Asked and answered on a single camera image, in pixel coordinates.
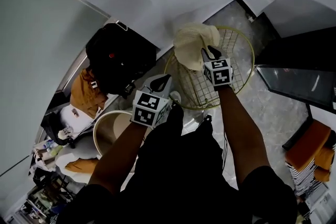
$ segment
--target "forearm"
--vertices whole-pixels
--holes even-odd
[[[89,184],[100,184],[118,193],[134,165],[146,130],[146,126],[132,122],[99,160]]]
[[[230,87],[218,91],[223,123],[238,183],[259,166],[269,166],[263,136]]]

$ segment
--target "gray floor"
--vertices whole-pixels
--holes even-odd
[[[250,23],[245,15],[245,11],[237,2],[232,2],[220,10],[209,18],[205,24],[226,25],[239,29],[250,39],[256,55],[262,51],[267,41],[274,38],[270,27],[262,18],[258,18],[253,23]],[[145,78],[137,81],[136,86],[140,87],[143,80],[147,77],[163,73],[165,63],[170,53],[171,52],[166,53],[166,55],[157,62],[157,65],[146,74]],[[244,51],[240,51],[239,55],[236,55],[236,58],[239,58],[239,56],[241,56],[240,58],[242,59],[239,63],[240,70],[244,76],[247,76],[248,70],[250,69],[250,61],[244,60]],[[127,109],[131,107],[133,96],[134,93],[127,100],[118,98],[108,110]],[[259,74],[256,72],[253,73],[249,83],[244,87],[238,97],[261,130],[272,168],[286,184],[293,187],[291,176],[285,166],[284,151],[281,146],[307,118],[308,112],[306,105],[299,101],[269,92]],[[196,129],[199,122],[202,121],[202,118],[202,111],[185,110],[184,133]],[[220,146],[223,147],[224,127],[219,108],[215,109],[213,127],[213,136]],[[228,150],[223,176],[231,186],[237,188],[233,156],[230,149]]]

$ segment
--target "wire basket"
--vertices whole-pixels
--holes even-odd
[[[251,77],[254,67],[254,51],[249,39],[239,30],[228,26],[216,26],[220,33],[219,46],[230,58],[233,68],[232,89],[240,93]],[[218,92],[214,90],[202,71],[195,71],[180,64],[174,52],[170,55],[165,70],[176,78],[177,91],[182,95],[183,108],[191,110],[211,109],[220,104]]]

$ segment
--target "wire mesh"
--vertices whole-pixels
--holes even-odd
[[[225,57],[230,58],[233,68],[232,88],[235,93],[238,93],[249,79],[249,76],[246,79],[243,78],[234,54],[234,48],[239,37],[242,36],[244,38],[243,41],[246,42],[247,47],[251,50],[251,55],[254,59],[253,49],[248,39],[239,31],[225,27],[218,28],[218,31],[220,33],[219,46],[225,52]],[[214,90],[211,82],[206,79],[204,71],[195,71],[186,68],[178,62],[174,53],[168,60],[165,73],[170,73],[173,77],[173,73],[177,75],[179,82],[178,90],[182,90],[183,95],[186,97],[185,101],[182,99],[182,104],[180,104],[182,107],[193,110],[204,110],[220,104],[218,93]]]

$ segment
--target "orange cloth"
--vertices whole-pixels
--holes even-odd
[[[315,164],[325,170],[329,170],[334,155],[335,151],[333,151],[331,148],[323,147],[315,156]]]
[[[330,180],[329,170],[324,170],[321,167],[317,167],[314,171],[315,179],[321,182],[328,182]]]
[[[298,172],[302,171],[321,150],[330,132],[330,127],[314,120],[305,134],[286,153],[286,161]]]
[[[96,82],[98,86],[93,88],[92,82]],[[107,99],[100,91],[92,70],[83,69],[72,84],[70,103],[94,119],[98,108],[103,109]]]
[[[97,163],[98,159],[78,159],[68,163],[65,169],[75,173],[92,174]]]

